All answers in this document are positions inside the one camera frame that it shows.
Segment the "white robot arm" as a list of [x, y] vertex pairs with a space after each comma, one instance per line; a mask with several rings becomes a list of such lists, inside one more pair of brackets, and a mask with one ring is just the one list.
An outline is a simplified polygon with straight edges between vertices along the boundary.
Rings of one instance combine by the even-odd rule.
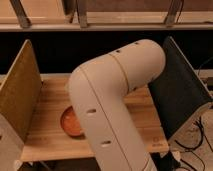
[[157, 171], [124, 97], [156, 79], [165, 67], [162, 47], [139, 40], [78, 66], [69, 95], [101, 171]]

